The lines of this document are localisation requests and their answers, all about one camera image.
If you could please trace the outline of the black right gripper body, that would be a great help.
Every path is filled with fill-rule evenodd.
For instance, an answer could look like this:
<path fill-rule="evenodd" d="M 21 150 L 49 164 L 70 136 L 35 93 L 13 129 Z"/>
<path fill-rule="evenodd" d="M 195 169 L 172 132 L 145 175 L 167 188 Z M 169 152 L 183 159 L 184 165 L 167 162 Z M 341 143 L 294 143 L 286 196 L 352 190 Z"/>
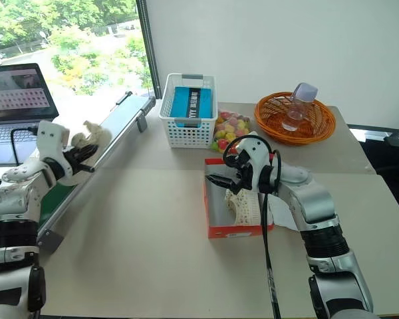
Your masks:
<path fill-rule="evenodd" d="M 233 182 L 243 182 L 243 188 L 246 190 L 252 190 L 253 168 L 249 163 L 250 159 L 245 150 L 242 150 L 237 155 L 223 155 L 225 165 L 237 170 L 236 176 L 238 181 Z"/>

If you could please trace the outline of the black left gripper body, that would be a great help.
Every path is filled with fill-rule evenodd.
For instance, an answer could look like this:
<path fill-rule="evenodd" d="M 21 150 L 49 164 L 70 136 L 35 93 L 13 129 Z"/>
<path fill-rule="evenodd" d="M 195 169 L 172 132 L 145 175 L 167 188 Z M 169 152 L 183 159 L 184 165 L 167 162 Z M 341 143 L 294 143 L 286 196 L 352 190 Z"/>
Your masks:
<path fill-rule="evenodd" d="M 63 155 L 65 159 L 68 161 L 70 164 L 70 167 L 72 169 L 72 174 L 76 175 L 80 170 L 80 165 L 82 163 L 81 160 L 81 149 L 80 148 L 71 148 L 71 149 L 66 149 L 63 152 Z"/>

